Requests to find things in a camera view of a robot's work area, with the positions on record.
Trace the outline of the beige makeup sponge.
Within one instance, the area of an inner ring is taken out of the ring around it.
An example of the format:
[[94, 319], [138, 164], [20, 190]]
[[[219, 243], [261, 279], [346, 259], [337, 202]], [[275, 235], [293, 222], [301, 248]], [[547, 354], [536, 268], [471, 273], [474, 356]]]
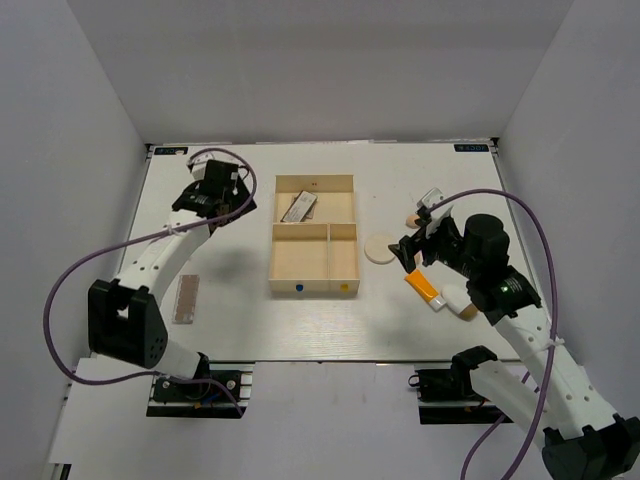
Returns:
[[413, 269], [420, 268], [422, 266], [423, 257], [421, 252], [417, 252], [413, 256]]
[[412, 214], [406, 218], [405, 225], [410, 229], [419, 229], [425, 225], [425, 220], [419, 215]]

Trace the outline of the orange cosmetic tube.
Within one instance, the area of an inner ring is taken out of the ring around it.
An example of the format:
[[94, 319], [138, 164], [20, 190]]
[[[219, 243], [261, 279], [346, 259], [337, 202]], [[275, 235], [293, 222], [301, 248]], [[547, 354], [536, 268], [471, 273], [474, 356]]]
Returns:
[[407, 274], [404, 280], [435, 312], [446, 306], [446, 301], [430, 281], [419, 271], [414, 270]]

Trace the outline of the round cream powder puff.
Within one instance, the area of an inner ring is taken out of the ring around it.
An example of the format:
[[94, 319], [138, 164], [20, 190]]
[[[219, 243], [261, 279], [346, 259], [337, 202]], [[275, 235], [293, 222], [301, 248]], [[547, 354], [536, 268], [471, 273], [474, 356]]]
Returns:
[[366, 258], [377, 265], [386, 265], [395, 259], [395, 255], [389, 249], [395, 240], [392, 236], [377, 233], [369, 236], [365, 241], [364, 254]]

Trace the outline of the white bottle with cork cap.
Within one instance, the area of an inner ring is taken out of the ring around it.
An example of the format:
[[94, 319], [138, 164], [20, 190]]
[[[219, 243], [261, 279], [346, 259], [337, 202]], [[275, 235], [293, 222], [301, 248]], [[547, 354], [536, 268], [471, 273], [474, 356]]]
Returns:
[[462, 287], [446, 284], [441, 289], [441, 295], [449, 310], [462, 320], [471, 320], [478, 313], [477, 307]]

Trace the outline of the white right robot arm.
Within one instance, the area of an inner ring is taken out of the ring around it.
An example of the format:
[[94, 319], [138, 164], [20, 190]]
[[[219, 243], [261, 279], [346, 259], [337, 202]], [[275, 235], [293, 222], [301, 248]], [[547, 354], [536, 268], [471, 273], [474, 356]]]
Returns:
[[554, 479], [612, 479], [628, 472], [639, 457], [638, 418], [622, 417], [598, 393], [557, 334], [556, 307], [550, 320], [526, 317], [541, 308], [541, 298], [511, 265], [503, 222], [480, 213], [457, 228], [451, 204], [470, 194], [428, 191], [417, 203], [417, 231], [388, 249], [409, 276], [418, 272], [417, 255], [424, 266], [440, 262], [462, 275], [471, 303], [514, 349], [537, 387], [529, 389], [492, 351], [477, 346], [452, 358], [453, 390], [466, 399], [488, 399], [524, 431], [506, 479], [532, 446]]

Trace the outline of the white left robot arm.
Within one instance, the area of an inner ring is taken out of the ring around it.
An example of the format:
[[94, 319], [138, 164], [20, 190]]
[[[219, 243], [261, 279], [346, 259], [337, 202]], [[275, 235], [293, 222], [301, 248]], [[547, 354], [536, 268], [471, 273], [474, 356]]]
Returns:
[[162, 236], [113, 280], [97, 280], [88, 291], [90, 349], [175, 377], [191, 399], [210, 390], [207, 357], [169, 338], [160, 306], [187, 260], [215, 230], [256, 208], [241, 169], [220, 160], [193, 167], [194, 181], [171, 205]]

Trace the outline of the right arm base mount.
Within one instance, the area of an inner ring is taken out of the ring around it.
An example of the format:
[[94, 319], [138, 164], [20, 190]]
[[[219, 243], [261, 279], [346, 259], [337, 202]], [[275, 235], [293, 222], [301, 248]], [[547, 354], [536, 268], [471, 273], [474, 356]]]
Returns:
[[476, 393], [464, 393], [449, 368], [417, 369], [407, 380], [417, 394], [421, 425], [489, 425], [502, 412]]

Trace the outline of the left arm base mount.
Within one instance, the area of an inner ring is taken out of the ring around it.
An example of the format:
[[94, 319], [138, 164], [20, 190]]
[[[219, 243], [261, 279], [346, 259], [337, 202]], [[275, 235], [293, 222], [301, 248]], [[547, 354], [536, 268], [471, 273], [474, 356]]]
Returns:
[[253, 364], [210, 365], [211, 377], [233, 396], [241, 413], [220, 387], [211, 384], [184, 385], [155, 377], [146, 416], [151, 418], [241, 419], [249, 403]]

